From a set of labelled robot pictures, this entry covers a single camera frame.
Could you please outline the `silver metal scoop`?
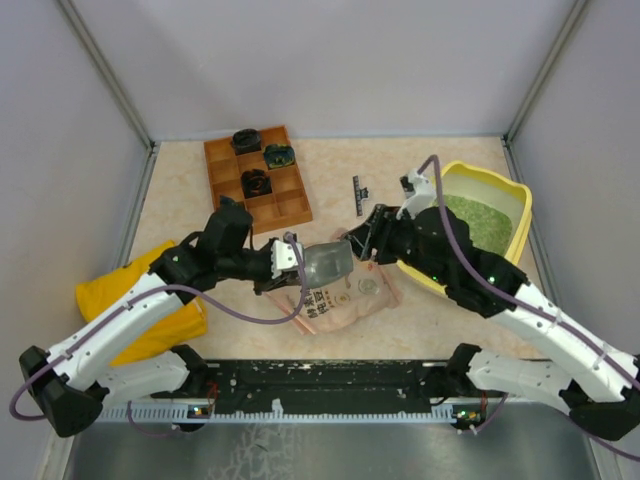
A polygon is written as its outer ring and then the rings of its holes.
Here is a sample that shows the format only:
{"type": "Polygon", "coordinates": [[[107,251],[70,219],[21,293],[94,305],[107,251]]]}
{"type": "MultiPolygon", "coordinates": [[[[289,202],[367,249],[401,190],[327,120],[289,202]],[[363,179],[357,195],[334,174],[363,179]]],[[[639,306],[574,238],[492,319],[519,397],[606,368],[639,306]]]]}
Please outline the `silver metal scoop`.
{"type": "Polygon", "coordinates": [[[319,243],[304,248],[306,286],[321,288],[348,276],[354,269],[351,244],[346,240],[319,243]]]}

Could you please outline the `black bag sealing clip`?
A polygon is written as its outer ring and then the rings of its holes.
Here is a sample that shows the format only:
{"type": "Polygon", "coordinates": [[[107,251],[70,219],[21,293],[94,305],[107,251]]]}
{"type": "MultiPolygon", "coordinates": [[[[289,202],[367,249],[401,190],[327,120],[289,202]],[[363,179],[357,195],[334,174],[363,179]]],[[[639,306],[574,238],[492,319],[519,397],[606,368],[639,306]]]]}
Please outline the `black bag sealing clip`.
{"type": "Polygon", "coordinates": [[[352,177],[352,186],[354,193],[355,211],[357,217],[364,215],[363,203],[369,199],[369,190],[367,187],[363,187],[358,175],[352,177]]]}

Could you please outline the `pink cat litter bag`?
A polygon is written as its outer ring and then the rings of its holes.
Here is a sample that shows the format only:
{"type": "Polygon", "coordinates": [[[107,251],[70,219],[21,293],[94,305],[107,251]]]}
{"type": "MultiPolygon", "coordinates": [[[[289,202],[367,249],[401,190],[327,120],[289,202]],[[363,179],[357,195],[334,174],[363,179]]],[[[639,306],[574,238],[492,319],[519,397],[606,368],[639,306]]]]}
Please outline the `pink cat litter bag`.
{"type": "MultiPolygon", "coordinates": [[[[345,240],[344,228],[334,231],[328,242],[345,240]]],[[[284,287],[267,297],[285,314],[303,300],[303,308],[293,323],[301,334],[321,334],[345,328],[359,319],[399,305],[402,295],[385,270],[371,261],[354,259],[354,269],[346,277],[304,295],[299,286],[284,287]]]]}

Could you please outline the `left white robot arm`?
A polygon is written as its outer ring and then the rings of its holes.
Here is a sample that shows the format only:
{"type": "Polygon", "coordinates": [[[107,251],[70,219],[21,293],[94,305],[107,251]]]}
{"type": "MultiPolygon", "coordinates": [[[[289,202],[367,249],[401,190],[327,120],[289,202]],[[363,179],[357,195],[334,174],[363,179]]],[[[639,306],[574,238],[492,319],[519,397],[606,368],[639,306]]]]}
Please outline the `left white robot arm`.
{"type": "Polygon", "coordinates": [[[208,384],[206,362],[178,345],[119,368],[112,361],[152,326],[228,280],[251,281],[262,293],[293,279],[304,281],[304,248],[295,234],[272,238],[259,250],[245,241],[252,216],[223,206],[205,228],[164,250],[147,272],[94,321],[48,348],[32,346],[19,357],[24,385],[56,434],[72,437],[113,404],[145,396],[194,397],[208,384]]]}

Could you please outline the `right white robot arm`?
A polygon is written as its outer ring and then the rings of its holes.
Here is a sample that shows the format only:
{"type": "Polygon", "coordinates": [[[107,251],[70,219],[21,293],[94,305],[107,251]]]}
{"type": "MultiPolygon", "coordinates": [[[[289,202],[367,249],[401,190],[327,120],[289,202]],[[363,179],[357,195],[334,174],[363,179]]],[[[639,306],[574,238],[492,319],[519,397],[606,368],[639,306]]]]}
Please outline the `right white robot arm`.
{"type": "Polygon", "coordinates": [[[459,307],[502,325],[545,358],[505,357],[461,344],[448,387],[461,396],[493,390],[551,407],[587,433],[617,441],[639,425],[639,358],[609,347],[564,313],[502,256],[473,245],[469,226],[447,207],[415,218],[378,205],[342,234],[360,260],[398,261],[434,280],[459,307]]]}

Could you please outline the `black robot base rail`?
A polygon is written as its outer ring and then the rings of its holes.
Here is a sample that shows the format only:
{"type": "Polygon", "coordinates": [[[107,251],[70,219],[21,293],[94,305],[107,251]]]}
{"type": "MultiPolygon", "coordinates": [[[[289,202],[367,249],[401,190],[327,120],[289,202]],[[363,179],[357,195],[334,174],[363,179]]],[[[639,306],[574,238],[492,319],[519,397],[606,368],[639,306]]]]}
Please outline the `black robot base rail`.
{"type": "Polygon", "coordinates": [[[428,413],[481,398],[443,362],[421,360],[208,360],[199,375],[193,387],[152,397],[211,402],[217,414],[267,413],[278,400],[287,415],[428,413]]]}

